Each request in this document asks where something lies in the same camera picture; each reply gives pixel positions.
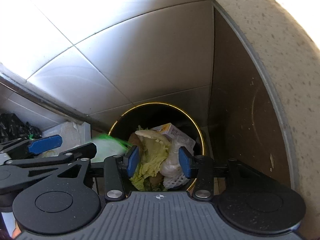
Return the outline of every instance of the speckled countertop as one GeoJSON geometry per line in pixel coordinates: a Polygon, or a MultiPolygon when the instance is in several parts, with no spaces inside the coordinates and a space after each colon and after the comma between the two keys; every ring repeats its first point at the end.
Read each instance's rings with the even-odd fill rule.
{"type": "Polygon", "coordinates": [[[320,51],[275,0],[216,0],[245,34],[279,95],[295,146],[300,232],[320,237],[320,51]]]}

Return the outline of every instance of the white plastic bag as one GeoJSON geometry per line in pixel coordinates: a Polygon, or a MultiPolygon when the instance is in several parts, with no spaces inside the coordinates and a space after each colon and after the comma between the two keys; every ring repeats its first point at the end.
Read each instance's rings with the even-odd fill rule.
{"type": "Polygon", "coordinates": [[[181,174],[182,169],[179,164],[178,151],[181,146],[185,146],[187,150],[193,155],[194,141],[184,135],[177,135],[171,144],[168,157],[160,165],[160,173],[169,178],[176,177],[181,174]]]}

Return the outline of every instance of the black trash can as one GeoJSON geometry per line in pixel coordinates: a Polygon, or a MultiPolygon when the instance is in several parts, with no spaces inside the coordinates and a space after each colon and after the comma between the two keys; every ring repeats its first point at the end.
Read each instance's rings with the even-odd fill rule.
{"type": "MultiPolygon", "coordinates": [[[[127,141],[138,125],[143,129],[151,129],[166,123],[172,123],[196,141],[194,155],[205,155],[204,139],[196,122],[182,109],[167,103],[152,102],[131,108],[112,125],[109,135],[127,141]]],[[[186,185],[175,190],[189,191],[195,180],[191,179],[186,185]]],[[[137,190],[128,179],[123,179],[123,183],[126,194],[137,190]]]]}

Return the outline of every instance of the blue gripper pad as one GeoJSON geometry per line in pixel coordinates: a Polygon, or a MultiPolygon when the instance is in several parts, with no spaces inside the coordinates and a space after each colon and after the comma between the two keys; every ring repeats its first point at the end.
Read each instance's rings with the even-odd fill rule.
{"type": "Polygon", "coordinates": [[[191,179],[190,160],[187,157],[184,148],[179,148],[179,163],[182,168],[183,174],[187,179],[191,179]]]}
{"type": "Polygon", "coordinates": [[[128,162],[127,173],[129,178],[133,177],[133,174],[137,168],[139,161],[139,147],[136,147],[135,150],[132,152],[128,162]]]}
{"type": "Polygon", "coordinates": [[[228,225],[209,202],[192,200],[187,192],[132,192],[109,202],[89,225],[60,236],[24,231],[16,240],[302,240],[291,232],[253,236],[228,225]]]}
{"type": "Polygon", "coordinates": [[[60,147],[61,144],[62,138],[60,135],[56,134],[38,140],[34,140],[28,147],[28,150],[34,155],[39,155],[40,153],[43,153],[45,151],[49,151],[51,149],[60,147]]]}

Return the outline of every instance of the lettuce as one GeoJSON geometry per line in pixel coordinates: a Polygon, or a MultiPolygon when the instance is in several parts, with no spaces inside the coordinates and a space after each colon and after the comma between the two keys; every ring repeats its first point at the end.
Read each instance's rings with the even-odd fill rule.
{"type": "Polygon", "coordinates": [[[170,142],[167,139],[161,140],[161,137],[159,139],[159,136],[150,133],[150,130],[146,134],[143,131],[146,130],[137,131],[140,138],[142,138],[143,153],[141,153],[140,162],[133,177],[130,179],[131,183],[140,191],[145,191],[144,180],[149,176],[155,177],[160,171],[160,164],[168,157],[170,146],[170,142]]]}

